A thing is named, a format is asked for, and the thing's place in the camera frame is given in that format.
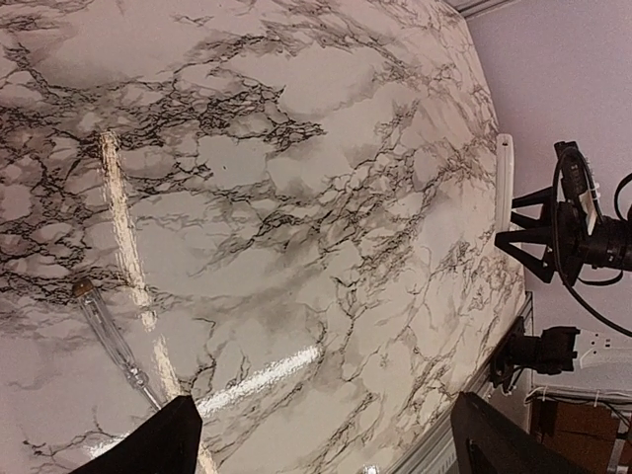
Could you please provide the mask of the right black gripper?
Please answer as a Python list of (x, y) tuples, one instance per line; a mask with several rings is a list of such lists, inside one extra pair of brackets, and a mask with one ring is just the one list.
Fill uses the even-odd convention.
[[(547, 187), (512, 201), (511, 223), (516, 225), (550, 225), (552, 223), (553, 188)], [(537, 218), (516, 212), (539, 206)], [(572, 203), (559, 201), (556, 206), (559, 259), (565, 277), (577, 277), (584, 265), (600, 269), (631, 271), (631, 224), (605, 216), (589, 235), (584, 213)], [(523, 250), (520, 244), (539, 245), (541, 257)], [(556, 273), (550, 227), (499, 232), (495, 246), (517, 260), (535, 277), (550, 283)]]

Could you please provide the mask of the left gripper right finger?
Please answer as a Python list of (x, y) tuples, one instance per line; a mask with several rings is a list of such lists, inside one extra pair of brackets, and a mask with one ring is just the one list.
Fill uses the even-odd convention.
[(538, 443), (473, 392), (461, 392), (450, 412), (461, 473), (581, 474), (587, 470)]

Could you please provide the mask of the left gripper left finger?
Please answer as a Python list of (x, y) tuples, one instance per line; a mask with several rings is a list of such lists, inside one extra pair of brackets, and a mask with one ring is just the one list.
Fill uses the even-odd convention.
[(91, 461), (92, 473), (195, 473), (202, 419), (180, 395), (115, 447)]

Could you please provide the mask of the white remote control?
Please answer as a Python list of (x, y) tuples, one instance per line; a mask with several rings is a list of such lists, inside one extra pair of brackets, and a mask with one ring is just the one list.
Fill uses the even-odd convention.
[(510, 229), (514, 197), (514, 141), (510, 134), (498, 135), (496, 154), (495, 229), (504, 232)]

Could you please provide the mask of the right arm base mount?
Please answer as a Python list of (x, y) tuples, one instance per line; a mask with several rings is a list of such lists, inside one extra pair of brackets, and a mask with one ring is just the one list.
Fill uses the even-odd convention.
[(517, 317), (490, 358), (490, 381), (508, 394), (514, 379), (526, 369), (544, 375), (573, 372), (578, 357), (575, 343), (580, 334), (577, 327), (556, 326), (539, 336), (528, 335), (525, 318)]

